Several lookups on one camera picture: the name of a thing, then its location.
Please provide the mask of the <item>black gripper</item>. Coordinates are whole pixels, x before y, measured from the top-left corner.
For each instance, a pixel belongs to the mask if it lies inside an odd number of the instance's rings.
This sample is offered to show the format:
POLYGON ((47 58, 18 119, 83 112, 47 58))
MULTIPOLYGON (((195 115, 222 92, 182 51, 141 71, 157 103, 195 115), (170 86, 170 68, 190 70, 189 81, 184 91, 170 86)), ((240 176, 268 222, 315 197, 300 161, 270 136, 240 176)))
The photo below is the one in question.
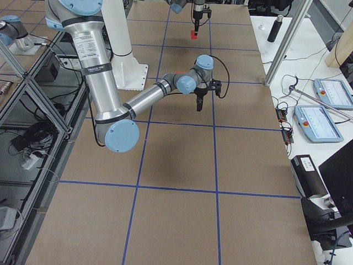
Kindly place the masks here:
POLYGON ((194 35, 198 34, 200 20, 203 15, 206 14, 208 18, 211 18, 212 10, 210 6, 205 4, 194 4, 192 8, 192 18, 194 19, 194 35))
POLYGON ((208 91, 215 91, 216 96, 221 96, 221 81, 212 79, 209 81, 209 84, 206 84, 205 88, 196 87, 194 93, 197 95, 196 97, 196 111, 200 112, 203 108, 204 96, 208 93, 208 91))

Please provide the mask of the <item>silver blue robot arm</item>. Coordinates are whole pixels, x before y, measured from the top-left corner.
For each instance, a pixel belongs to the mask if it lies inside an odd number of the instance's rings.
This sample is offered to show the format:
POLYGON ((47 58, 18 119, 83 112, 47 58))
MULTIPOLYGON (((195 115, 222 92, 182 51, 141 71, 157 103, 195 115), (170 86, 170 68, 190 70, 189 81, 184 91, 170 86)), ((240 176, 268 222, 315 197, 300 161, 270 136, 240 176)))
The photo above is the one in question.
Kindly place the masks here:
POLYGON ((206 5, 206 1, 166 0, 165 2, 175 14, 179 14, 188 3, 191 4, 190 16, 191 22, 194 25, 194 30, 191 31, 191 36, 193 38, 198 37, 199 28, 207 23, 212 16, 212 10, 210 6, 206 5))
POLYGON ((97 139, 111 151, 130 151, 140 136, 135 117, 173 90, 194 93, 198 110, 207 92, 221 92, 210 55, 200 55, 188 72, 168 73, 145 88, 147 65, 133 56, 122 1, 46 1, 46 21, 71 35, 97 110, 97 139))

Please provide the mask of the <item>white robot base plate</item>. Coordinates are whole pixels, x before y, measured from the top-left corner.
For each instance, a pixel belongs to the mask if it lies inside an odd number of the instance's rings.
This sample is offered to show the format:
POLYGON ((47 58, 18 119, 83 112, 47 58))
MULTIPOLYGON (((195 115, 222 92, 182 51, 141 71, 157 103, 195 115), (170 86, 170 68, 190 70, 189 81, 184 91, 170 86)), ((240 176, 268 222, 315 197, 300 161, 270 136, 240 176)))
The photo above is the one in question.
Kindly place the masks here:
POLYGON ((144 90, 148 65, 138 63, 133 54, 127 56, 114 55, 111 64, 118 89, 144 90))

